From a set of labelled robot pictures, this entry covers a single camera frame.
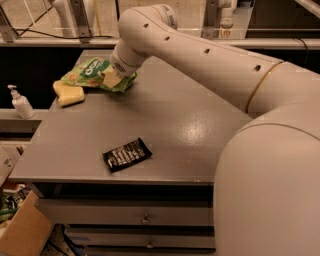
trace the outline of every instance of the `soap dispenser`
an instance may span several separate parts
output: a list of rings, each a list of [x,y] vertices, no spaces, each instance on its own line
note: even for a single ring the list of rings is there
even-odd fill
[[[12,105],[14,108],[17,110],[18,114],[23,118],[23,119],[28,119],[34,116],[35,112],[28,101],[28,99],[20,95],[17,90],[17,86],[15,85],[8,85],[8,88],[11,90],[11,95],[12,95]]]

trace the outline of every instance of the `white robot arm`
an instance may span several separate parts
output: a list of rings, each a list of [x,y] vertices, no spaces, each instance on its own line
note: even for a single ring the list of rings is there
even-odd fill
[[[125,11],[111,64],[128,76],[156,56],[259,116],[220,156],[214,188],[218,256],[319,255],[320,76],[179,33],[176,26],[167,5]]]

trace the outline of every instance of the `bottle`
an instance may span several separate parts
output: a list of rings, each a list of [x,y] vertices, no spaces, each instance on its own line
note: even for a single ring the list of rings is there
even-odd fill
[[[14,108],[17,110],[18,114],[23,118],[23,119],[28,119],[34,116],[35,112],[28,101],[28,99],[20,95],[17,90],[17,86],[15,85],[8,85],[8,88],[11,90],[11,95],[12,95],[12,105]]]

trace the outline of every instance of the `drawer knob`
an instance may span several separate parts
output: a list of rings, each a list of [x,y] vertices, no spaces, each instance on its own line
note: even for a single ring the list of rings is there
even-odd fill
[[[148,249],[152,249],[152,248],[154,248],[154,245],[151,243],[151,241],[149,241],[149,243],[146,245],[146,247]]]
[[[151,223],[151,220],[148,219],[148,215],[145,214],[144,218],[141,220],[142,225],[149,225]]]

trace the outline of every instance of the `green chip bag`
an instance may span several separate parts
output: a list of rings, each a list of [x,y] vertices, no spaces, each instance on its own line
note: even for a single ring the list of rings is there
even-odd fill
[[[65,74],[61,80],[70,85],[94,87],[107,91],[124,93],[131,86],[132,81],[137,77],[137,73],[134,73],[130,77],[122,78],[116,86],[110,89],[103,84],[104,76],[109,66],[110,62],[101,57],[91,58],[74,67]]]

